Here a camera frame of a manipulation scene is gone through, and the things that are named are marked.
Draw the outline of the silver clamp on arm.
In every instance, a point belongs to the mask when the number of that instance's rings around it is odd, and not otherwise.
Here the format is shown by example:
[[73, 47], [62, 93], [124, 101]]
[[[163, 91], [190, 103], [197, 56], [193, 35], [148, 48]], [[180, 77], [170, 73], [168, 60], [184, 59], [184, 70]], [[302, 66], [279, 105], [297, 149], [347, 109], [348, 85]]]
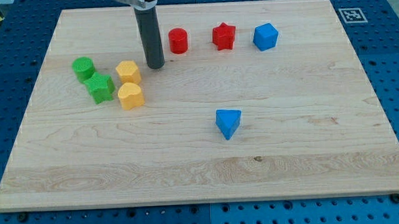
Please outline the silver clamp on arm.
[[137, 10], [143, 11], [147, 9], [152, 9], [157, 5], [158, 0], [146, 1], [146, 0], [113, 0], [118, 3], [130, 5]]

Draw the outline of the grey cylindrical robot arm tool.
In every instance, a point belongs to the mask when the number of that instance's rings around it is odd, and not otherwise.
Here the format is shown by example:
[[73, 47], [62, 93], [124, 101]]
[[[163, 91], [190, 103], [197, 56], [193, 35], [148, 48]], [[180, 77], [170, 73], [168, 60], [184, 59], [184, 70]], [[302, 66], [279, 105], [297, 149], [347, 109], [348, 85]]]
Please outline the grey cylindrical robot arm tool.
[[160, 69], [164, 65], [165, 59], [156, 8], [134, 9], [134, 13], [146, 63], [151, 69]]

